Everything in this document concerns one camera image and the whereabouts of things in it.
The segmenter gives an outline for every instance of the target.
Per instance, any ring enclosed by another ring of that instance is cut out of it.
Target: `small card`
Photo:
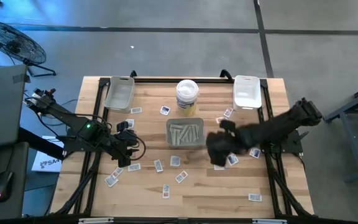
[[[226,109],[226,111],[224,112],[223,116],[230,118],[231,113],[233,112],[233,108],[228,108]]]
[[[111,175],[112,177],[117,178],[123,171],[124,171],[123,168],[117,167],[116,170]]]
[[[169,198],[169,185],[168,184],[164,184],[164,186],[162,187],[162,198],[163,199]]]
[[[251,202],[261,202],[262,196],[260,194],[248,194],[248,200]]]
[[[118,178],[114,178],[112,175],[109,175],[104,181],[109,187],[112,187],[118,182]]]
[[[239,163],[239,159],[234,154],[230,154],[227,158],[229,159],[230,166]]]
[[[128,166],[128,172],[140,170],[140,164],[132,164]]]
[[[256,147],[251,148],[251,150],[249,151],[249,155],[254,157],[254,158],[259,159],[260,149],[258,149]]]
[[[135,119],[126,119],[128,122],[128,128],[133,128],[135,126]]]
[[[186,173],[186,171],[182,171],[182,172],[175,178],[175,180],[177,180],[177,182],[180,184],[184,179],[186,179],[187,176],[188,176],[188,174]]]
[[[224,167],[214,165],[214,170],[224,170]]]
[[[180,157],[171,156],[171,166],[180,166]]]
[[[167,106],[162,106],[160,113],[164,114],[165,116],[169,114],[169,111],[171,110],[171,108],[167,107]]]
[[[162,169],[162,164],[161,164],[161,161],[159,159],[157,159],[156,161],[154,161],[154,167],[155,167],[155,170],[157,172],[161,172],[163,171]]]
[[[141,112],[142,112],[142,108],[131,108],[131,114],[141,113]]]

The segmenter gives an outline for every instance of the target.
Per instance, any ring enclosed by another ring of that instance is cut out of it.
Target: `white plastic bin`
[[[103,106],[117,113],[131,112],[135,95],[135,80],[130,77],[111,77],[110,88]]]
[[[259,78],[244,75],[236,76],[233,86],[233,108],[235,110],[253,110],[261,106]]]

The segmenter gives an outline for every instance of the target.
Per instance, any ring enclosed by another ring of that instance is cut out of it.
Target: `electric fan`
[[[17,29],[2,22],[0,22],[0,51],[27,66],[36,66],[52,72],[34,75],[29,68],[28,71],[32,77],[56,75],[54,70],[40,66],[47,60],[47,54],[39,44]]]

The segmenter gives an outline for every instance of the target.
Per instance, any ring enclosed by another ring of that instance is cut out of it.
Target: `computer mouse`
[[[11,196],[12,182],[12,172],[4,171],[0,173],[0,202],[5,202]]]

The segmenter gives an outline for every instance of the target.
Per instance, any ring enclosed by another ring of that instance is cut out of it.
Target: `white card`
[[[214,170],[224,170],[224,167],[214,165]]]
[[[182,171],[179,175],[177,175],[175,180],[177,180],[177,182],[180,184],[184,179],[186,179],[187,176],[188,174],[186,173],[186,171]]]
[[[128,128],[133,128],[135,126],[135,119],[126,119],[128,122]]]
[[[248,200],[251,202],[261,202],[262,196],[260,194],[248,194]]]
[[[140,164],[132,164],[128,166],[128,172],[140,170]]]
[[[171,166],[180,166],[180,157],[178,156],[171,156]]]
[[[230,154],[227,158],[229,159],[230,166],[233,166],[239,162],[239,159],[234,154]]]
[[[131,108],[131,114],[141,113],[141,112],[142,112],[142,108]]]
[[[169,198],[169,185],[168,184],[164,184],[162,187],[162,198],[163,199]]]
[[[64,144],[57,140],[55,136],[42,136],[43,139],[49,139],[50,142],[64,147]],[[51,156],[48,156],[40,151],[37,151],[35,156],[34,163],[32,164],[31,171],[41,171],[41,172],[60,172],[62,168],[62,161]]]
[[[117,167],[116,170],[111,175],[112,177],[117,178],[123,171],[124,171],[123,168]]]
[[[118,182],[118,178],[114,178],[112,175],[109,175],[104,181],[109,187],[112,187]]]
[[[162,106],[160,113],[164,114],[165,116],[169,114],[169,111],[171,110],[171,108],[167,107],[167,106]]]
[[[157,172],[161,172],[163,171],[162,169],[162,164],[161,164],[161,161],[159,159],[157,159],[156,161],[154,161],[154,167],[155,167],[155,170]]]
[[[230,118],[231,113],[233,112],[233,108],[228,108],[226,109],[226,111],[224,112],[223,116]]]
[[[251,148],[251,150],[249,151],[249,155],[252,156],[252,157],[254,157],[254,158],[259,159],[260,149],[258,149],[258,148],[256,148],[256,147]]]

